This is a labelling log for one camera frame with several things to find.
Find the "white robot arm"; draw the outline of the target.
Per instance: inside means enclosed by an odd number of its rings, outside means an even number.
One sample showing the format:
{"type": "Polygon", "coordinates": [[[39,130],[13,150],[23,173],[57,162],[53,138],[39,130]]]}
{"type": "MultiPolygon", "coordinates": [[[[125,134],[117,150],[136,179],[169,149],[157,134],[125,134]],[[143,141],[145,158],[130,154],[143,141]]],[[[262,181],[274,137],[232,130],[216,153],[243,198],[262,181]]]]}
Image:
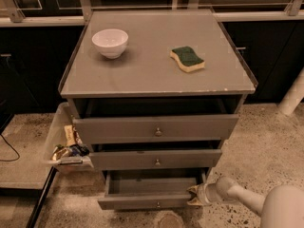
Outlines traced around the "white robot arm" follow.
{"type": "Polygon", "coordinates": [[[245,189],[235,180],[220,177],[187,189],[189,205],[238,202],[260,217],[260,228],[304,228],[304,191],[292,185],[274,187],[266,197],[245,189]]]}

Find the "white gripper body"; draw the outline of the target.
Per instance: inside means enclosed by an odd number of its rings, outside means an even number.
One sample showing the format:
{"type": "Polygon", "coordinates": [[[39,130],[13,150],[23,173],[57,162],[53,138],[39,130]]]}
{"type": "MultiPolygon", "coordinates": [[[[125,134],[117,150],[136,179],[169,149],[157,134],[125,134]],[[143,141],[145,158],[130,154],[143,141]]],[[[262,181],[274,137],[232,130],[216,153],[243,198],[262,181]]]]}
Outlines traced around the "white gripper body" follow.
{"type": "Polygon", "coordinates": [[[224,202],[224,189],[216,183],[205,183],[199,186],[199,201],[203,206],[211,205],[214,202],[224,202]]]}

